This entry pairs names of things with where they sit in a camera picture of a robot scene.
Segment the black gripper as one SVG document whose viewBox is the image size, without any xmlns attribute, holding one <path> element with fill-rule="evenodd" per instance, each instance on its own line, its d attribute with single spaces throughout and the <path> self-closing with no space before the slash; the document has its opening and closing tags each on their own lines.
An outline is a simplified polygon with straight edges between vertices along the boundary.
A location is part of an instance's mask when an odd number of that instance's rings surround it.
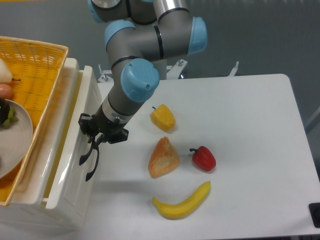
<svg viewBox="0 0 320 240">
<path fill-rule="evenodd" d="M 82 133 L 88 136 L 88 143 L 92 142 L 93 149 L 97 152 L 101 143 L 116 144 L 126 141 L 129 137 L 129 131 L 124 128 L 126 124 L 121 123 L 119 116 L 112 121 L 103 114 L 94 114 L 91 117 L 87 113 L 81 113 L 78 124 Z"/>
</svg>

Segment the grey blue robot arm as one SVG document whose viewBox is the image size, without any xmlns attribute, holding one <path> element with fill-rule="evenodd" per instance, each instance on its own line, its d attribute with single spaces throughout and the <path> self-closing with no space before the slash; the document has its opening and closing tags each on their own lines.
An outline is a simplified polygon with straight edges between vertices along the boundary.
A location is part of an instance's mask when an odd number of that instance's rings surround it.
<svg viewBox="0 0 320 240">
<path fill-rule="evenodd" d="M 100 143 L 127 140 L 125 125 L 159 85 L 154 62 L 203 51 L 208 33 L 186 0 L 90 0 L 88 5 L 96 21 L 107 23 L 104 44 L 114 81 L 97 112 L 79 118 L 96 150 Z"/>
</svg>

